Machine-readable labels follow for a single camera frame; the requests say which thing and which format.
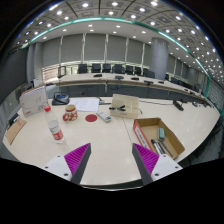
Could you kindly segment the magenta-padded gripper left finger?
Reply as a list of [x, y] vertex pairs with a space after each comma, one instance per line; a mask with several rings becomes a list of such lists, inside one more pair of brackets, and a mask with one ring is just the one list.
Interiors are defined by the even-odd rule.
[[79, 185], [90, 155], [91, 144], [87, 143], [66, 155], [56, 155], [43, 170]]

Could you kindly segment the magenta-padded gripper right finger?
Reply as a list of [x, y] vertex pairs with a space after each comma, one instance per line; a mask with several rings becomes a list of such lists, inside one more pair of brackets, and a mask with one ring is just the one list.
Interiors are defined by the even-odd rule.
[[182, 167], [168, 155], [158, 155], [136, 143], [132, 145], [132, 154], [144, 185], [182, 169]]

